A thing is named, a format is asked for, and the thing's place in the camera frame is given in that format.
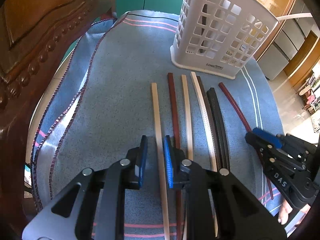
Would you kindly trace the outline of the right human hand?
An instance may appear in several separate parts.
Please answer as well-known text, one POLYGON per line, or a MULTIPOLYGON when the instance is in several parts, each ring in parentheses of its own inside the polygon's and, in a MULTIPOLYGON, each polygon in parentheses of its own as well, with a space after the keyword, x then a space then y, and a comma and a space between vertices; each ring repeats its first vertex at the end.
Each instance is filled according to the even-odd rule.
MULTIPOLYGON (((304 214, 307 214, 310 208, 311 206, 309 204, 306 204, 300 211, 302 211, 304 214)), ((289 219, 289 214, 292 211, 293 211, 293 208, 290 206, 290 204, 286 200, 283 200, 279 210, 278 222, 281 225, 286 224, 289 219)))

